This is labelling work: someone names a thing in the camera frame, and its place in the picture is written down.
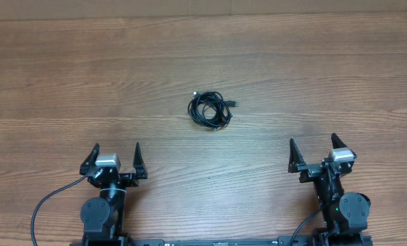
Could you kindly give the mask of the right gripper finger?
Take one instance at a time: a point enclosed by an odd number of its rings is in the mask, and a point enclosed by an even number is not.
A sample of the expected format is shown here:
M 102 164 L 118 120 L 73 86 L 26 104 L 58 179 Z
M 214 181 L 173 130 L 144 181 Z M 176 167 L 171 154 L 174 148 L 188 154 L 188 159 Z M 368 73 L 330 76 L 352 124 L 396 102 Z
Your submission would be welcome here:
M 289 173 L 297 173 L 304 170 L 306 162 L 303 159 L 294 138 L 290 139 L 290 158 L 288 164 Z
M 338 137 L 336 133 L 331 134 L 333 149 L 347 148 L 347 145 Z

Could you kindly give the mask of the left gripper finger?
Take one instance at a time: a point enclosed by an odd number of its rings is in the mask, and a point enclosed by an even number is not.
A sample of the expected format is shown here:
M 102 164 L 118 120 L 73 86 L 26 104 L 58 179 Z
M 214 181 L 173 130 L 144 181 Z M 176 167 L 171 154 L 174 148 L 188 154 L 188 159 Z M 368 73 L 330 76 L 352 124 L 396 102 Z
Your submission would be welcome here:
M 90 154 L 81 164 L 80 170 L 79 170 L 80 175 L 86 175 L 89 172 L 89 170 L 95 165 L 99 152 L 100 152 L 100 145 L 98 143 L 96 143 L 95 146 L 93 147 L 92 151 L 90 152 Z
M 145 163 L 143 162 L 143 157 L 141 155 L 141 148 L 140 148 L 139 142 L 137 142 L 136 146 L 135 146 L 135 155 L 134 155 L 134 160 L 133 160 L 132 166 L 135 169 L 135 174 L 138 177 L 138 179 L 147 179 L 148 178 L 148 172 L 147 172 L 147 169 L 145 168 Z

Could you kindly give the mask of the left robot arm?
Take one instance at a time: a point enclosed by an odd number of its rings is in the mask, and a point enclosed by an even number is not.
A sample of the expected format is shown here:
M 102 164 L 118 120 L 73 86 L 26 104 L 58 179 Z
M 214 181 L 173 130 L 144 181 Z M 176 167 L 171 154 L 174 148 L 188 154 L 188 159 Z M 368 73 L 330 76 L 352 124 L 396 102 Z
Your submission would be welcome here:
M 99 189 L 99 196 L 88 199 L 81 207 L 83 222 L 82 245 L 134 245 L 123 231 L 127 188 L 138 187 L 139 181 L 148 178 L 136 143 L 132 166 L 135 171 L 121 173 L 120 158 L 116 153 L 102 154 L 96 144 L 80 166 L 80 175 Z

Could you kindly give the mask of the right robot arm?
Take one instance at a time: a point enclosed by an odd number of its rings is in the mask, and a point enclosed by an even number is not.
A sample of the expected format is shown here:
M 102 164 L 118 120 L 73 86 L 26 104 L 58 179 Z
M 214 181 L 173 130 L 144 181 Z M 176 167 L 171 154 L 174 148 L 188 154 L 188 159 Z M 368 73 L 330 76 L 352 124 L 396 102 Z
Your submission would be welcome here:
M 296 142 L 290 139 L 289 173 L 299 173 L 299 182 L 312 182 L 319 209 L 309 215 L 289 237 L 289 245 L 372 245 L 371 236 L 364 236 L 371 201 L 362 193 L 346 193 L 341 177 L 352 172 L 356 153 L 337 136 L 331 134 L 333 148 L 320 163 L 305 162 Z M 324 227 L 311 236 L 301 236 L 302 228 L 322 214 Z

